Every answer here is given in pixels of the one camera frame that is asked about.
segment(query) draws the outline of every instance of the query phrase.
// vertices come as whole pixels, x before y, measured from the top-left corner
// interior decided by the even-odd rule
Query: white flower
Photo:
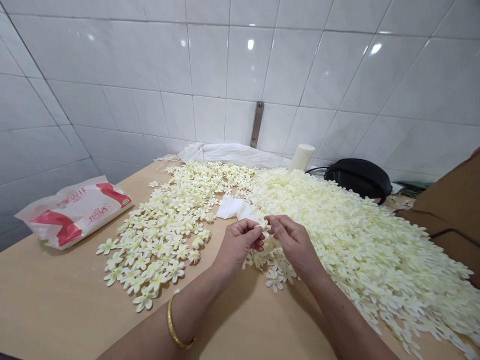
[[[198,250],[190,250],[188,253],[188,264],[195,265],[200,261],[200,251]]]
[[[122,254],[123,254],[123,251],[117,251],[113,254],[111,259],[108,259],[106,261],[106,267],[105,267],[106,272],[112,271],[117,267],[118,264],[120,264],[123,261]]]
[[[184,267],[185,267],[185,264],[183,263],[183,261],[178,262],[177,260],[173,260],[171,262],[171,265],[166,267],[166,270],[170,274],[174,284],[177,283],[179,278],[184,276],[185,272],[182,270]]]
[[[268,270],[266,273],[266,287],[273,287],[273,291],[277,292],[277,288],[283,290],[284,286],[282,285],[282,277],[279,276],[279,273],[274,270]]]
[[[112,286],[114,282],[116,282],[122,277],[122,270],[123,269],[121,267],[116,267],[111,271],[111,273],[109,273],[103,278],[103,280],[105,281],[108,280],[108,282],[106,283],[108,287]]]
[[[141,288],[141,296],[133,299],[134,304],[138,304],[136,312],[141,312],[144,308],[150,310],[152,308],[152,299],[156,298],[159,294],[153,291],[149,286]]]
[[[116,249],[117,248],[117,243],[119,242],[118,239],[115,239],[112,241],[111,238],[107,239],[105,243],[100,244],[98,247],[98,250],[96,251],[96,254],[101,254],[103,253],[104,255],[108,255],[110,253],[111,249]]]

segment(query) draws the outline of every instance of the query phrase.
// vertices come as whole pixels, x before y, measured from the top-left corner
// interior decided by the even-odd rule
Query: metal bracket
[[[256,102],[255,119],[253,120],[253,130],[251,132],[250,146],[257,148],[257,142],[259,141],[260,125],[262,124],[262,115],[264,113],[265,104],[263,101]]]

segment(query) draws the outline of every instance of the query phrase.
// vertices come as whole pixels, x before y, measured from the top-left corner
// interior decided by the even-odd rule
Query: bracelet
[[[168,322],[168,329],[170,330],[170,335],[173,339],[173,341],[175,342],[175,344],[180,348],[180,349],[185,349],[185,350],[188,350],[192,347],[192,345],[194,344],[195,342],[195,337],[193,337],[191,343],[189,343],[188,345],[184,344],[180,339],[179,337],[177,336],[177,334],[175,333],[175,330],[174,330],[174,324],[172,322],[172,302],[174,300],[174,297],[175,297],[176,294],[173,294],[173,296],[170,298],[170,301],[168,302],[168,310],[167,310],[167,322]]]

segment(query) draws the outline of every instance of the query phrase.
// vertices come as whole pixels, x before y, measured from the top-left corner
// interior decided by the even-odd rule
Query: wooden table
[[[148,201],[151,181],[169,179],[165,172],[157,172],[160,166],[155,162],[118,184],[133,199],[131,210]],[[107,259],[95,255],[99,244],[116,238],[128,216],[124,213],[65,251],[41,245],[30,235],[0,253],[0,352],[24,360],[93,360],[151,314],[146,310],[137,314],[132,296],[118,282],[106,286]],[[206,225],[212,239],[200,263],[187,266],[177,285],[164,288],[153,310],[211,265],[225,227],[234,221],[216,219]],[[328,328],[303,282],[286,284],[278,293],[265,282],[256,268],[241,271],[212,307],[185,358],[335,359],[324,335]],[[380,328],[383,340],[400,359],[416,359],[383,324]],[[418,343],[424,359],[464,359],[456,347],[430,335]]]

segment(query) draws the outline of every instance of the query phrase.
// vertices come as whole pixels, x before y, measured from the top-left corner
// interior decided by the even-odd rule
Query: wall tile
[[[60,106],[57,98],[50,89],[49,85],[44,79],[37,79],[30,77],[28,79],[30,84],[35,89],[43,104],[46,106],[48,112],[58,125],[70,125],[70,120],[65,115],[64,110]]]
[[[188,25],[193,94],[224,98],[227,92],[227,26]]]
[[[91,158],[70,163],[0,186],[0,193],[17,208],[23,209],[38,199],[56,194],[60,189],[100,176]]]
[[[273,29],[230,27],[227,98],[262,98],[273,36]]]
[[[152,162],[142,134],[78,125],[74,128],[93,158],[136,165]]]
[[[8,249],[12,245],[15,245],[20,240],[25,239],[32,232],[26,225],[21,225],[12,231],[7,232],[6,234],[0,236],[0,252],[5,249]]]
[[[178,139],[171,138],[170,139],[170,144],[171,144],[172,153],[178,154],[183,149],[185,149],[185,147],[187,147],[188,145],[194,145],[194,144],[196,144],[196,142],[195,141],[178,140]]]
[[[258,134],[257,149],[283,153],[296,113],[296,106],[266,103]]]
[[[263,101],[299,105],[321,31],[275,29]]]
[[[436,37],[480,39],[480,2],[456,0],[433,34]]]
[[[378,31],[429,37],[454,0],[392,0]]]
[[[225,138],[225,99],[194,96],[196,140],[201,143],[223,143]]]
[[[226,100],[225,142],[250,145],[256,102]]]
[[[301,105],[337,110],[373,35],[324,31]]]
[[[231,0],[230,25],[274,28],[280,0]]]
[[[53,80],[48,83],[72,124],[117,129],[101,86]]]
[[[479,52],[480,41],[431,39],[381,113],[480,125],[480,105],[468,80],[475,81],[475,72],[479,77]]]
[[[189,23],[228,25],[230,0],[186,0]]]
[[[184,23],[187,21],[185,2],[178,0],[143,0],[148,21]]]
[[[142,134],[143,129],[130,89],[112,86],[102,86],[101,89],[105,94],[117,130]]]
[[[129,164],[126,162],[112,161],[94,158],[96,166],[102,175],[105,175],[108,182],[111,184],[118,184],[122,180],[128,178],[130,175],[142,170],[144,166]]]
[[[152,161],[172,152],[172,146],[168,137],[152,135],[145,135],[144,137],[148,155]]]
[[[337,112],[315,158],[337,161],[351,157],[374,120],[375,115]]]
[[[0,74],[0,131],[56,125],[25,77]]]
[[[7,46],[3,42],[0,34],[0,74],[9,74],[23,76],[24,73],[15,61]]]
[[[479,139],[479,126],[419,121],[383,167],[443,176],[470,157]]]
[[[150,51],[156,65],[160,89],[170,93],[191,94],[187,25],[149,23],[148,31],[152,36]]]
[[[299,144],[312,145],[318,151],[334,116],[333,110],[299,107],[283,152],[293,155]]]
[[[194,102],[192,96],[162,92],[161,97],[170,137],[195,141]]]
[[[130,89],[144,134],[169,137],[162,95],[159,91]]]
[[[390,0],[335,0],[325,29],[374,33]]]
[[[0,37],[25,76],[43,78],[7,15],[0,13]]]
[[[420,37],[374,36],[340,110],[378,114],[426,42]]]
[[[280,28],[325,28],[333,0],[280,0],[276,26]]]
[[[418,120],[377,116],[352,157],[383,166]]]

